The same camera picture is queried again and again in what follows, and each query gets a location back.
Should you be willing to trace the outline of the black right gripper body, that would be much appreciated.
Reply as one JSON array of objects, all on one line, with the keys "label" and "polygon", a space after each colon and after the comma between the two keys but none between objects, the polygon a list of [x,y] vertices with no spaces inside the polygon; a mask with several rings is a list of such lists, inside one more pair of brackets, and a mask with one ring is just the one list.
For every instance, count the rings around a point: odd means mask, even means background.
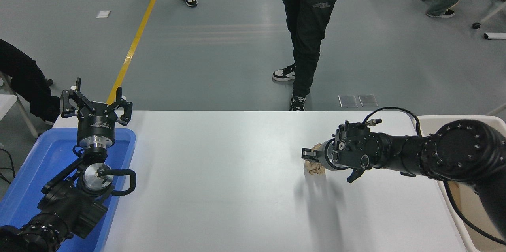
[{"label": "black right gripper body", "polygon": [[340,171],[347,170],[348,167],[337,164],[332,160],[332,156],[334,153],[334,140],[328,140],[321,144],[319,148],[319,162],[325,167],[327,170],[331,171]]}]

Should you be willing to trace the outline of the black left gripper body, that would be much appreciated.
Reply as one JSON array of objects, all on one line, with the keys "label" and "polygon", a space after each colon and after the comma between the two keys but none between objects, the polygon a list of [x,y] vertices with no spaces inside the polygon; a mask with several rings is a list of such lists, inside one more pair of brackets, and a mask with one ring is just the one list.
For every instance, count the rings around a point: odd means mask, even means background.
[{"label": "black left gripper body", "polygon": [[83,106],[78,110],[78,139],[87,139],[92,136],[115,138],[115,124],[117,115],[114,111],[106,114],[106,104],[92,105],[95,112]]}]

